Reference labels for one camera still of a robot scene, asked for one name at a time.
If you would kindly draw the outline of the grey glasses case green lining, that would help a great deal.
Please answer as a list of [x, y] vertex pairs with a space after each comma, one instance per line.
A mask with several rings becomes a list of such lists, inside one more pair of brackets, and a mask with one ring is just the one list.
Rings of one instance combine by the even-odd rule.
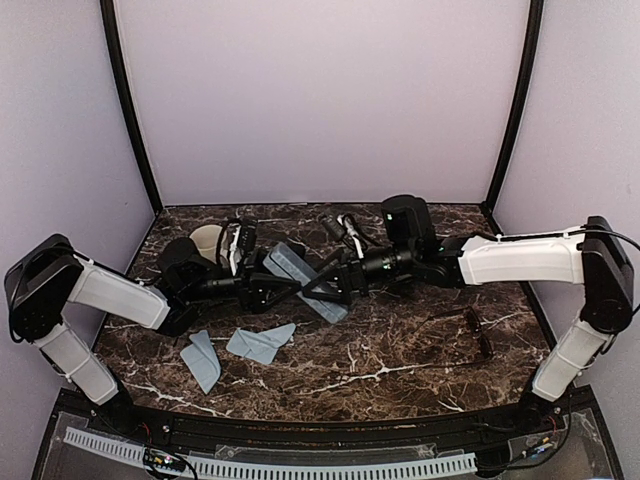
[[[273, 247], [263, 260], [263, 266], [278, 277], [295, 280], [302, 287], [317, 276], [316, 271], [291, 247], [285, 243], [278, 243]], [[298, 297], [311, 307], [324, 320], [331, 324], [342, 321], [349, 313], [348, 309], [341, 304], [326, 300], [307, 298], [301, 291]]]

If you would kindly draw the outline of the dark sunglasses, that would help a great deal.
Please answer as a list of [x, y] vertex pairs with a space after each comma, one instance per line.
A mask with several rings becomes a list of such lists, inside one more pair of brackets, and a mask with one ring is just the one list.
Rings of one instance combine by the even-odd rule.
[[494, 348], [473, 307], [429, 316], [414, 330], [412, 340], [427, 368], [472, 367], [494, 358]]

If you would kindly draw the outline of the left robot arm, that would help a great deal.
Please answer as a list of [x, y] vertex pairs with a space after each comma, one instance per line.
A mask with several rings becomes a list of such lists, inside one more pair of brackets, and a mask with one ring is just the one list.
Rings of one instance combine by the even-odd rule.
[[252, 313], [263, 313], [298, 293], [296, 280], [257, 266], [252, 254], [236, 272], [201, 255], [189, 237], [171, 241], [157, 259], [159, 278], [145, 284], [76, 251], [69, 239], [53, 234], [5, 274], [9, 332], [16, 343], [35, 345], [66, 379], [96, 406], [120, 436], [141, 427], [140, 412], [116, 376], [71, 329], [63, 310], [69, 303], [95, 308], [169, 337], [182, 335], [200, 308], [236, 298]]

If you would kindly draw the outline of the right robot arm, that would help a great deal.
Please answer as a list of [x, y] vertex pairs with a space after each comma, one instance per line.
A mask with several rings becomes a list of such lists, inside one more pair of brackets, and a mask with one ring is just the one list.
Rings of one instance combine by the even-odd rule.
[[373, 283], [415, 279], [441, 288], [496, 282], [563, 282], [584, 288], [584, 305], [533, 375], [529, 396], [510, 413], [521, 434], [534, 432], [549, 405], [633, 320], [634, 268], [626, 236], [601, 216], [578, 227], [525, 235], [438, 237], [427, 203], [413, 195], [384, 200], [386, 248], [336, 252], [302, 289], [305, 297], [343, 305]]

